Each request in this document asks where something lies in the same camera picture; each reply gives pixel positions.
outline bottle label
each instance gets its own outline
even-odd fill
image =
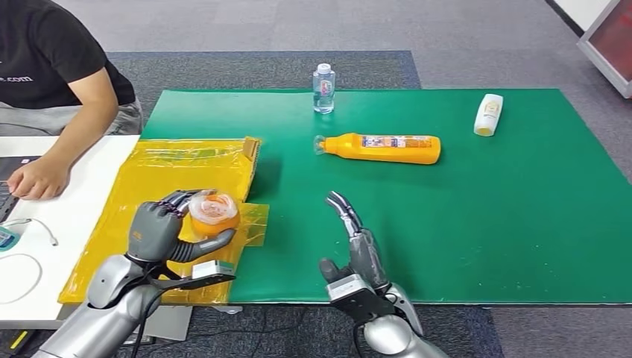
[[[332,82],[322,80],[320,82],[320,95],[330,95],[332,93]]]
[[[496,101],[491,101],[490,103],[485,105],[485,109],[483,110],[483,116],[495,119],[498,116],[499,111],[500,111],[500,104]]]
[[[431,148],[427,136],[362,136],[365,148]]]

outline yellow bottle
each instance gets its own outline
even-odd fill
[[[318,154],[415,164],[434,164],[441,152],[441,141],[436,136],[365,136],[347,133],[329,138],[317,136],[314,144]]]

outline metal frame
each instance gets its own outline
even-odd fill
[[[619,2],[620,0],[610,1],[604,11],[597,17],[597,20],[595,20],[588,31],[579,39],[577,46],[625,98],[632,98],[632,81],[623,78],[589,41],[590,37],[595,34],[595,31],[604,23],[604,20],[612,13]]]

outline blue device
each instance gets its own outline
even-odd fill
[[[20,235],[0,226],[0,252],[7,251],[15,246],[19,241]]]

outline black t-shirt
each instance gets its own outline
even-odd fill
[[[72,14],[49,0],[0,0],[0,102],[27,109],[79,105],[68,84],[104,67],[118,103],[134,102],[132,84]]]

